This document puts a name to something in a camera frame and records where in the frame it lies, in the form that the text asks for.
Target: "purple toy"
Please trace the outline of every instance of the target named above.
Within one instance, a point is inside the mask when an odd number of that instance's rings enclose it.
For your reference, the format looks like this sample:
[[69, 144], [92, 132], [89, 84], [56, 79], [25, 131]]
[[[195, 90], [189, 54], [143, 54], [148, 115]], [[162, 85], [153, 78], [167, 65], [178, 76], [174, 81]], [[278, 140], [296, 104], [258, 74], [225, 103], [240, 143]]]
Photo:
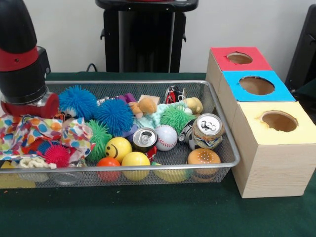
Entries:
[[119, 96], [117, 96], [117, 98], [121, 99], [122, 101], [124, 101], [127, 104], [129, 102], [137, 102], [137, 100], [135, 99], [135, 97], [132, 93], [126, 93], [125, 95], [119, 95]]
[[126, 138], [130, 143], [133, 143], [133, 135], [137, 130], [138, 126], [134, 124], [130, 131], [123, 133], [122, 137]]

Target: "black cable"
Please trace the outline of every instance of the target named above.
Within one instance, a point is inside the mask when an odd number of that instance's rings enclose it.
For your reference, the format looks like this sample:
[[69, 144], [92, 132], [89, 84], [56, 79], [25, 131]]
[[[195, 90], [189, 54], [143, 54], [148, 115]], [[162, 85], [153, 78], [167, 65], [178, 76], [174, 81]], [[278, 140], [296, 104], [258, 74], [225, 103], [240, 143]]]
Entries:
[[98, 71], [98, 70], [97, 70], [97, 67], [96, 67], [93, 63], [90, 63], [89, 66], [88, 66], [88, 68], [87, 68], [87, 70], [86, 70], [86, 72], [89, 72], [89, 70], [90, 70], [91, 67], [94, 68], [94, 71], [95, 71], [95, 72]]

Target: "polka dot cloth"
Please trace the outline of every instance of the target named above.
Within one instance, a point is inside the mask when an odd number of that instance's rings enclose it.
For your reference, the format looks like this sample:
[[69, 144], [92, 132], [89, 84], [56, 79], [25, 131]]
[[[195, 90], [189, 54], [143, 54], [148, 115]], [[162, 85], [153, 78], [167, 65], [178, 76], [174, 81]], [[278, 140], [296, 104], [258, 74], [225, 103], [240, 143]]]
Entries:
[[3, 115], [0, 117], [0, 160], [20, 160], [23, 157], [36, 157], [36, 154], [22, 152], [36, 140], [59, 141], [66, 147], [76, 148], [71, 162], [89, 155], [91, 151], [90, 138], [92, 131], [85, 126], [84, 119], [72, 121], [67, 127], [62, 127], [62, 120], [45, 119], [33, 116], [23, 118]]

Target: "blue box top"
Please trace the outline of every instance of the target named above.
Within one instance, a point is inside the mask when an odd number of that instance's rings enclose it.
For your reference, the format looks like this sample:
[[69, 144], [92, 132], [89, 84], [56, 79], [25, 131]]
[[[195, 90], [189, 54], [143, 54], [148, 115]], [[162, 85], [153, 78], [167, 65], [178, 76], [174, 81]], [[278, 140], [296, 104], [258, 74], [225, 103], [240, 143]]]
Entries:
[[295, 101], [274, 71], [223, 72], [238, 101]]

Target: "yellow ball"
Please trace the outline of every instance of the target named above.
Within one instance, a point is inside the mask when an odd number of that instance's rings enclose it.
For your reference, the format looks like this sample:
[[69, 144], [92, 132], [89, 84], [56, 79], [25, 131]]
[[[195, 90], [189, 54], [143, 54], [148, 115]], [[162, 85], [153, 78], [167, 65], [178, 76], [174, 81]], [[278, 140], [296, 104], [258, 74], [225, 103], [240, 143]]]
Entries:
[[[141, 152], [131, 152], [127, 154], [122, 161], [122, 166], [136, 165], [150, 165], [150, 161], [147, 156]], [[146, 178], [149, 174], [149, 170], [123, 171], [123, 174], [129, 180], [140, 181]]]
[[122, 163], [123, 158], [132, 152], [132, 145], [123, 137], [112, 138], [105, 146], [105, 156]]

